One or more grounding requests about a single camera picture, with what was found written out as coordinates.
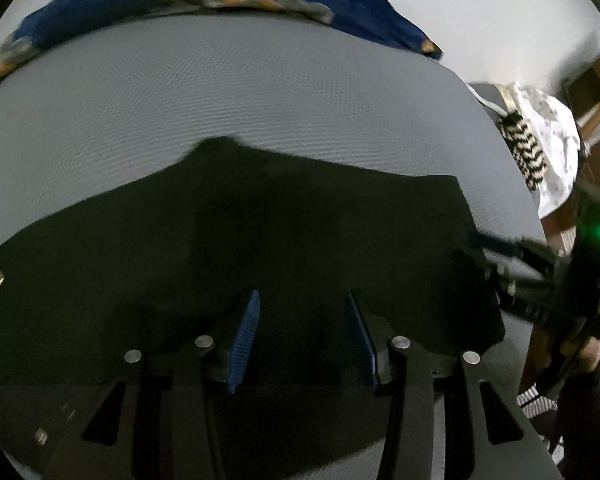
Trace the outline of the person's right hand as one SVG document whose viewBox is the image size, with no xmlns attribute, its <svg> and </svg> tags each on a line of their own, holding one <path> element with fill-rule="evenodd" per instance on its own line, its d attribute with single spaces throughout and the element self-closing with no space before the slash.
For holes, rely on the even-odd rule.
<svg viewBox="0 0 600 480">
<path fill-rule="evenodd" d="M 600 340 L 588 337 L 586 341 L 565 341 L 559 349 L 559 354 L 566 358 L 575 358 L 581 370 L 589 373 L 600 364 Z M 550 335 L 540 328 L 532 330 L 529 341 L 526 365 L 532 370 L 544 370 L 552 362 L 550 353 Z"/>
</svg>

